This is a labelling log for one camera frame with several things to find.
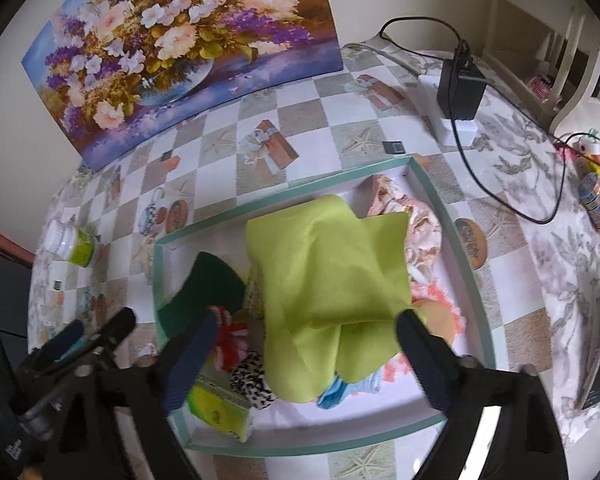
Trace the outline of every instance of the black power adapter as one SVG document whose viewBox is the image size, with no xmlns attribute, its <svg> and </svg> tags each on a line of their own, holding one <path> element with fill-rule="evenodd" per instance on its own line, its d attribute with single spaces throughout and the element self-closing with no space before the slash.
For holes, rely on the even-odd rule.
<svg viewBox="0 0 600 480">
<path fill-rule="evenodd" d="M 471 59 L 469 44 L 461 40 L 453 59 L 445 59 L 442 62 L 442 74 L 438 85 L 440 110 L 447 119 L 451 118 L 450 95 L 453 118 L 456 121 L 471 121 L 478 111 L 486 86 L 486 79 Z"/>
</svg>

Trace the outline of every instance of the tray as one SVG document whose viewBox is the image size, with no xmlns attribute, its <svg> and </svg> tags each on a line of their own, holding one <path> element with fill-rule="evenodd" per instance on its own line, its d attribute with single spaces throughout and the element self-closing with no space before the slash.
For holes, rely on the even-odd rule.
<svg viewBox="0 0 600 480">
<path fill-rule="evenodd" d="M 257 216 L 313 200 L 325 194 L 343 197 L 360 217 L 372 197 L 374 174 L 395 180 L 406 194 L 432 206 L 443 230 L 442 250 L 435 274 L 449 298 L 466 318 L 466 330 L 456 338 L 457 354 L 471 354 L 487 367 L 495 366 L 491 332 L 468 257 L 446 207 L 417 161 L 405 156 L 302 184 L 255 202 L 243 204 L 212 218 L 160 238 L 154 254 L 154 304 L 158 311 L 181 287 L 199 251 L 208 251 L 247 276 L 244 249 L 246 221 Z M 156 321 L 158 345 L 166 337 Z M 444 420 L 432 409 L 413 375 L 395 383 L 382 383 L 380 394 L 360 394 L 336 408 L 320 410 L 314 403 L 293 404 L 277 400 L 254 412 L 253 434 L 241 444 L 219 433 L 181 408 L 171 415 L 180 443 L 192 450 L 233 456 L 290 456 L 326 453 L 391 440 Z"/>
</svg>

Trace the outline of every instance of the floral painting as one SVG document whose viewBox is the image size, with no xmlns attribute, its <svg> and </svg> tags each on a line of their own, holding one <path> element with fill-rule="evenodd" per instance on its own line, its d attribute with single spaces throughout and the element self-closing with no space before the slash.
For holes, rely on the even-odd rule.
<svg viewBox="0 0 600 480">
<path fill-rule="evenodd" d="M 342 58 L 328 0 L 66 0 L 22 64 L 99 170 L 181 120 Z"/>
</svg>

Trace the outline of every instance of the green label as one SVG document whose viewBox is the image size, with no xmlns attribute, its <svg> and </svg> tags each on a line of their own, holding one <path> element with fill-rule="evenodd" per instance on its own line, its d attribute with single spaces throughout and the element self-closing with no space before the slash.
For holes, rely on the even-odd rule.
<svg viewBox="0 0 600 480">
<path fill-rule="evenodd" d="M 96 247 L 96 240 L 93 236 L 78 231 L 78 236 L 75 240 L 75 248 L 69 256 L 69 262 L 80 267 L 86 267 L 91 261 L 93 250 Z"/>
</svg>

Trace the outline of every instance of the table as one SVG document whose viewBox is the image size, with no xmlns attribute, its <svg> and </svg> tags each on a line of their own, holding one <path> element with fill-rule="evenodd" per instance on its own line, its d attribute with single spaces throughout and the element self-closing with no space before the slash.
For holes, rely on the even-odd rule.
<svg viewBox="0 0 600 480">
<path fill-rule="evenodd" d="M 415 57 L 392 45 L 371 43 L 437 75 L 442 62 Z M 538 226 L 488 198 L 472 181 L 455 147 L 440 146 L 417 107 L 416 77 L 368 50 L 343 49 L 345 69 L 247 95 L 179 123 L 93 174 L 81 167 L 54 195 L 45 220 L 75 221 L 100 237 L 106 250 L 93 269 L 55 260 L 39 244 L 32 270 L 29 347 L 42 345 L 78 317 L 101 324 L 132 306 L 139 325 L 118 359 L 128 365 L 155 352 L 152 248 L 162 234 L 147 227 L 161 204 L 179 203 L 166 222 L 174 229 L 296 186 L 325 174 L 390 158 L 383 140 L 401 140 L 427 167 L 453 219 L 470 219 L 484 233 L 486 262 L 475 270 L 490 322 L 498 368 L 531 363 L 552 370 L 553 404 L 563 439 L 578 440 L 600 408 L 575 412 L 581 348 L 589 348 L 590 314 L 600 306 L 600 236 L 578 202 L 577 177 L 569 164 L 556 219 Z M 483 72 L 506 85 L 484 63 Z M 398 92 L 382 106 L 360 84 L 372 76 Z M 509 91 L 512 99 L 517 101 Z M 264 180 L 240 152 L 240 140 L 269 120 L 299 158 Z M 501 198 L 535 218 L 555 204 L 562 162 L 529 120 L 492 89 L 476 116 L 478 134 L 466 156 L 478 177 Z M 140 474 L 142 452 L 128 420 L 124 431 Z M 204 456 L 191 452 L 203 478 L 410 478 L 414 461 L 428 453 L 436 428 L 392 442 L 307 457 L 267 459 Z"/>
</svg>

